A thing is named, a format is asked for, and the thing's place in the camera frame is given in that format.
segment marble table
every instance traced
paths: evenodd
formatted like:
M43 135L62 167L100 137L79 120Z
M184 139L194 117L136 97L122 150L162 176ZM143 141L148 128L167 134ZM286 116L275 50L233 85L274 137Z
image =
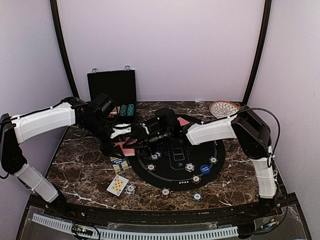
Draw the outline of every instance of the marble table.
M138 102L137 122L154 116L160 108L174 109L201 120L214 119L209 102ZM236 139L223 141L226 150L222 172L206 186L188 191L172 191L168 199L160 197L160 190L143 181L132 168L119 173L136 185L134 196L115 196L106 189L116 173L110 159L99 151L99 140L77 126L68 128L47 178L65 195L67 201L79 205L134 211L183 211L235 206L258 201L258 181L250 160ZM201 202L192 195L200 192Z

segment round black mat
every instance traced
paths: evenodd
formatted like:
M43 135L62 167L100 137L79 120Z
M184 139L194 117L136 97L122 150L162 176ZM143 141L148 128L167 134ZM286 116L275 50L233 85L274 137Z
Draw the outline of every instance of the round black mat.
M181 118L191 123L198 123L194 117L180 115ZM154 123L154 119L145 122L148 126ZM184 147L174 147L171 142L162 146L161 157L157 160L151 158L131 156L129 162L133 170L147 183L157 188L169 188L172 191L186 191L205 186L212 182L221 171L226 157L225 145L222 140L205 142L199 145ZM210 158L217 159L216 163L211 163ZM192 163L194 171L188 172L186 164ZM154 171L147 171L149 164L155 165ZM210 173L203 174L200 171L202 165L210 167ZM201 181L195 184L193 176L199 176Z

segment black frame post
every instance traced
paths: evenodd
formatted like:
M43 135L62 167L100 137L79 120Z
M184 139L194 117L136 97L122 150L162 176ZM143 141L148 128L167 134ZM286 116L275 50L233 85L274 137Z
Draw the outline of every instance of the black frame post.
M272 0L265 0L264 2L264 10L263 10L259 40L258 40L258 44L255 51L255 56L253 60L249 81L246 86L246 90L242 100L243 105L248 104L248 101L256 80L256 76L257 76L257 72L258 72L258 68L259 68L259 64L262 56L262 51L264 49L265 39L267 35L267 29L268 29L268 23L269 23L270 11L271 11L271 2Z
M64 65L64 70L66 73L66 77L68 78L68 82L72 91L72 95L76 98L79 98L79 92L76 86L76 82L74 79L74 76L71 71L71 66L66 50L66 45L64 41L64 36L61 28L61 22L59 18L59 10L58 10L58 4L57 0L50 0L50 5L51 5L51 12L52 12L52 18L53 18L53 24L54 24L54 29L55 29L55 34L56 34L56 39L58 41L59 49L60 49L60 54L62 57L62 62Z

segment poker mat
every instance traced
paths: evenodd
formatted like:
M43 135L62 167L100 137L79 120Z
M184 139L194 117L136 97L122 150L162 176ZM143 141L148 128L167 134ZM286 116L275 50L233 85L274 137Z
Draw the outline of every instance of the poker mat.
M177 115L177 118L182 126L200 122L187 115ZM154 122L151 118L145 125L152 128ZM160 189L186 191L214 181L223 168L225 157L222 140L179 147L166 141L152 157L130 156L128 159L133 170L147 183Z

